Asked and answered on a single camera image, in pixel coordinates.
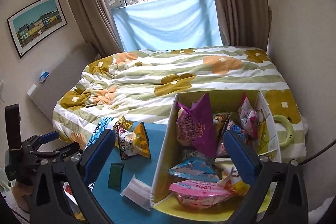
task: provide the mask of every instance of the dark green wrapped snack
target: dark green wrapped snack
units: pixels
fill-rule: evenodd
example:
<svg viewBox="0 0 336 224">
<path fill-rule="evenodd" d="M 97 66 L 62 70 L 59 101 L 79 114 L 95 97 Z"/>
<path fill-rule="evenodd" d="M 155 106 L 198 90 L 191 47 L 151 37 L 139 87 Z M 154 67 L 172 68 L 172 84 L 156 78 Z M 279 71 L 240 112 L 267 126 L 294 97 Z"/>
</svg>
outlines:
<svg viewBox="0 0 336 224">
<path fill-rule="evenodd" d="M 121 190 L 121 178 L 123 174 L 124 164 L 122 163 L 111 163 L 109 184 L 108 188 L 114 189 L 120 192 Z"/>
</svg>

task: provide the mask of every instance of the blue tabletop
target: blue tabletop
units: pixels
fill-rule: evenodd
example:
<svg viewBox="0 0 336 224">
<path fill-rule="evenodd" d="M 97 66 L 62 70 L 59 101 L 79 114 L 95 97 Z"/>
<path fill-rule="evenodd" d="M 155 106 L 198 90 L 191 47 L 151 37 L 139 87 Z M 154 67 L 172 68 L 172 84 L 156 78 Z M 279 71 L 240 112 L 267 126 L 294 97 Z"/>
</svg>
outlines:
<svg viewBox="0 0 336 224">
<path fill-rule="evenodd" d="M 139 122 L 134 122 L 131 131 L 138 124 Z M 115 147 L 96 180 L 92 191 L 93 195 L 115 224 L 168 224 L 173 222 L 174 224 L 204 223 L 176 218 L 155 209 L 148 212 L 127 197 L 121 196 L 121 192 L 107 187 L 110 175 L 110 166 L 113 162 L 122 162 L 125 165 L 121 180 L 121 191 L 125 189 L 133 175 L 144 183 L 150 186 L 152 185 L 167 125 L 155 123 L 145 123 L 144 125 L 148 134 L 152 158 L 147 159 L 141 155 L 135 155 L 122 161 L 120 159 L 119 149 Z"/>
</svg>

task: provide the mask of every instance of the painting of houses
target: painting of houses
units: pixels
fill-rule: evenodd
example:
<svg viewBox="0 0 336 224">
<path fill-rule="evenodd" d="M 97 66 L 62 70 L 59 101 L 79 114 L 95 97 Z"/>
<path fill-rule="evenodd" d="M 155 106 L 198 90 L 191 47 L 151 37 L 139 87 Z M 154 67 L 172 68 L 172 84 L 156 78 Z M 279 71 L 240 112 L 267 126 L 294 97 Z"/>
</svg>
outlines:
<svg viewBox="0 0 336 224">
<path fill-rule="evenodd" d="M 39 0 L 8 19 L 20 57 L 43 38 L 66 24 L 58 0 Z"/>
</svg>

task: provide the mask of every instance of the striped bedding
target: striped bedding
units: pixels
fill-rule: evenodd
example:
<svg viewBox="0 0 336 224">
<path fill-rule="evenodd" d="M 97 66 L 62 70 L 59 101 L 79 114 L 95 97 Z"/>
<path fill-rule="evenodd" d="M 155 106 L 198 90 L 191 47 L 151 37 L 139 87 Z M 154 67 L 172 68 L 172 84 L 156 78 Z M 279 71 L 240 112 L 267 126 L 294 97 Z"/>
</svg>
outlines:
<svg viewBox="0 0 336 224">
<path fill-rule="evenodd" d="M 283 162 L 305 157 L 293 95 L 266 53 L 252 47 L 136 50 L 97 60 L 58 101 L 53 126 L 61 139 L 84 148 L 102 117 L 166 124 L 177 92 L 215 89 L 261 90 L 272 114 L 288 117 L 294 127 L 294 143 L 282 150 Z M 281 142 L 286 131 L 276 126 Z"/>
</svg>

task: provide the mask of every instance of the wall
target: wall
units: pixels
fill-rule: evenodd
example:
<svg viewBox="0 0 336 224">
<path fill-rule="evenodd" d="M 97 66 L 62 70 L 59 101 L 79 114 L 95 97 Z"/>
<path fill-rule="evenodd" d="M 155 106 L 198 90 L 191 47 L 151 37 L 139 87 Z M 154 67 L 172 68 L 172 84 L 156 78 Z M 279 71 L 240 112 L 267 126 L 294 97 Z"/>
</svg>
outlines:
<svg viewBox="0 0 336 224">
<path fill-rule="evenodd" d="M 20 104 L 22 140 L 52 131 L 51 121 L 29 99 L 27 91 L 33 83 L 38 83 L 43 70 L 51 71 L 77 45 L 84 42 L 68 1 L 59 0 L 68 25 L 50 34 L 20 59 L 9 32 L 7 18 L 35 1 L 0 0 L 0 75 L 5 81 L 1 92 L 5 103 L 0 101 L 0 166 L 4 165 L 4 154 L 8 149 L 5 106 Z M 61 141 L 57 140 L 43 149 L 47 151 L 59 145 Z"/>
<path fill-rule="evenodd" d="M 336 138 L 336 0 L 268 0 L 268 54 L 307 118 L 307 155 Z M 336 193 L 336 146 L 303 166 L 310 209 Z"/>
</svg>

